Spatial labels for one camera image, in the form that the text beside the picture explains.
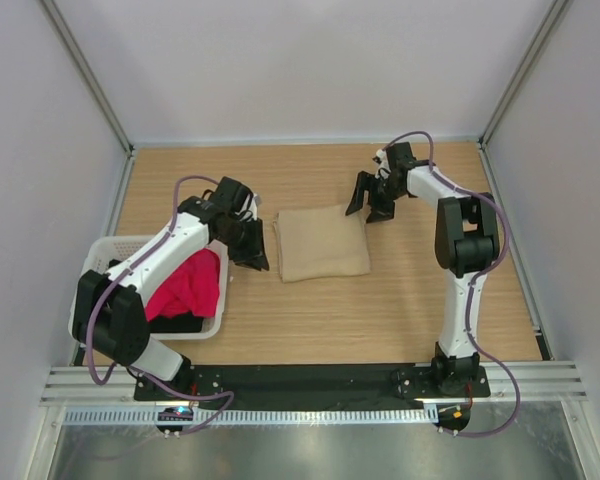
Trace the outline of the beige t shirt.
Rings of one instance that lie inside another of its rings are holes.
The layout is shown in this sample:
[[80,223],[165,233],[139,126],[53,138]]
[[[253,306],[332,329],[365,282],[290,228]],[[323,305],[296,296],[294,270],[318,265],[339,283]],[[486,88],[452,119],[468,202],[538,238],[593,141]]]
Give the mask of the beige t shirt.
[[371,272],[365,220],[345,205],[282,210],[273,221],[281,281],[351,277]]

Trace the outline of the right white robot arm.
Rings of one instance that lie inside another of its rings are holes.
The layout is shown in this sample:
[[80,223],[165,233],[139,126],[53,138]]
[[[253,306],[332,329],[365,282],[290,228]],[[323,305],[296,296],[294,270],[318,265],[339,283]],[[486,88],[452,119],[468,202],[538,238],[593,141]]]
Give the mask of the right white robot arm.
[[396,200],[403,196],[423,199],[435,208],[434,254],[445,273],[446,294],[430,382],[441,395],[459,396],[479,377],[479,305],[486,277],[501,261],[501,211],[491,195],[467,190],[438,168],[418,162],[414,168],[359,172],[346,214],[368,205],[369,223],[390,220]]

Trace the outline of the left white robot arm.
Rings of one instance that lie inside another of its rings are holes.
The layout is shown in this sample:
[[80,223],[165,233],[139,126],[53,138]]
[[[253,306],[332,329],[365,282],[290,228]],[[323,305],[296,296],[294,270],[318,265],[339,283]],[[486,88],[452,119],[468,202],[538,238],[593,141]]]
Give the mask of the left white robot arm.
[[143,376],[171,400],[193,399],[191,361],[152,337],[145,308],[185,260],[212,242],[224,244],[237,265],[268,269],[257,206],[257,196],[246,190],[174,202],[169,223],[138,252],[104,273],[89,270],[81,276],[71,334],[85,348],[95,384],[111,377],[96,370],[94,355],[100,353],[112,366]]

